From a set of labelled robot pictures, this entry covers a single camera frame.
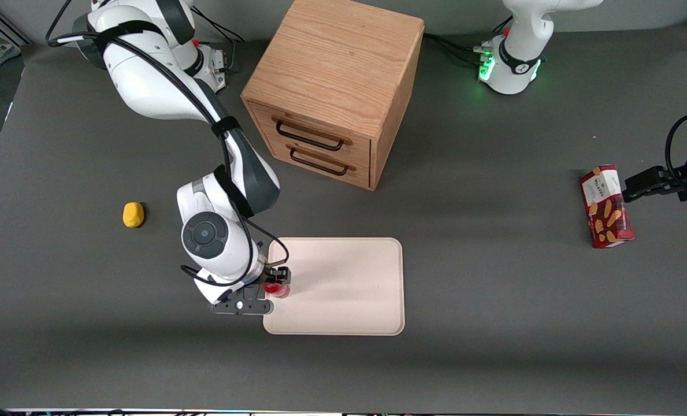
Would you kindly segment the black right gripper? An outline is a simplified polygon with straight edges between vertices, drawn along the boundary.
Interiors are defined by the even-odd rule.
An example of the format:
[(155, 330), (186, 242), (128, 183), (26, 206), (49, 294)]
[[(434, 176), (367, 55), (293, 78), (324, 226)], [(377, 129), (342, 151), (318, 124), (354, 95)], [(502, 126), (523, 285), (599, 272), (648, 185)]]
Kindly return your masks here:
[(291, 271), (286, 266), (265, 267), (259, 277), (251, 284), (228, 295), (228, 302), (242, 301), (248, 303), (271, 298), (283, 299), (291, 292)]

